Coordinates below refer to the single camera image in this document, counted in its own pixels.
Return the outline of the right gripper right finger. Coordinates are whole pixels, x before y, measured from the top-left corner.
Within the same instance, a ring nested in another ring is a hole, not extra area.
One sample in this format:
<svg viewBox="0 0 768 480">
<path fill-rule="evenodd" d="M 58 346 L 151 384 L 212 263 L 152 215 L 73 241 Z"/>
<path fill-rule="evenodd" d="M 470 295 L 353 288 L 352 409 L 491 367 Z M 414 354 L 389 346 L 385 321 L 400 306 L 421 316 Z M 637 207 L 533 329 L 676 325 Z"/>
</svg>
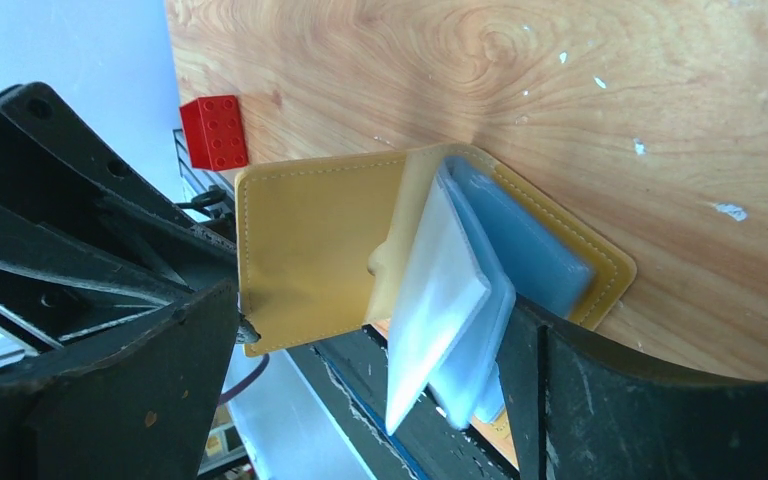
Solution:
<svg viewBox="0 0 768 480">
<path fill-rule="evenodd" d="M 768 479 L 768 381 L 644 354 L 525 298 L 497 363 L 524 479 Z"/>
</svg>

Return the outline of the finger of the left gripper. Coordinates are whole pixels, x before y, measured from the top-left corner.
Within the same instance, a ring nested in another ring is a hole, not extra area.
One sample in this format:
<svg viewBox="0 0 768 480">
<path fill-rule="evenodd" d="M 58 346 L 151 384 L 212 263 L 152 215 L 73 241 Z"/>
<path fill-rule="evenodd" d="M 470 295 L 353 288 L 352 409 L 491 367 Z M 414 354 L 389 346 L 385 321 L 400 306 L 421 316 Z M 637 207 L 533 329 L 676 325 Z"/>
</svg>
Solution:
<svg viewBox="0 0 768 480">
<path fill-rule="evenodd" d="M 0 197 L 0 372 L 230 278 L 229 227 L 106 193 L 31 210 Z"/>
<path fill-rule="evenodd" d="M 47 84 L 0 92 L 0 197 L 25 210 L 106 193 L 165 219 L 173 206 Z"/>
</svg>

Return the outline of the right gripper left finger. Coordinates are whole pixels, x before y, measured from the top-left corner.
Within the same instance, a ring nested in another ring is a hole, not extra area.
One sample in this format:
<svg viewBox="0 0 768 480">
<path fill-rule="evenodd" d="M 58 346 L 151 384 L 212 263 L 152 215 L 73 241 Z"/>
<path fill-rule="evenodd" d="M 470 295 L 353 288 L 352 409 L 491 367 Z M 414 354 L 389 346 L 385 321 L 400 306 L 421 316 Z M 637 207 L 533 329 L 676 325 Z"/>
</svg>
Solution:
<svg viewBox="0 0 768 480">
<path fill-rule="evenodd" d="M 235 345 L 230 281 L 0 372 L 0 479 L 193 479 Z"/>
</svg>

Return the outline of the yellow leather card holder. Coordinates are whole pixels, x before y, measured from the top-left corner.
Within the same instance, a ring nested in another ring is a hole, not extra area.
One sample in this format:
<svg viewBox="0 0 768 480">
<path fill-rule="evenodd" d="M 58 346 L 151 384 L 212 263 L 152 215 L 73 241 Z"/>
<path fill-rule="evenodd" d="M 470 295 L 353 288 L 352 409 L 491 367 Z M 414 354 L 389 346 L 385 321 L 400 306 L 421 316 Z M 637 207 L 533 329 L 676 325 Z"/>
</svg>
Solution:
<svg viewBox="0 0 768 480">
<path fill-rule="evenodd" d="M 456 429 L 493 422 L 516 298 L 594 329 L 637 272 L 467 144 L 252 165 L 235 200 L 242 310 L 258 335 L 246 353 L 386 322 L 388 433 L 425 390 Z"/>
</svg>

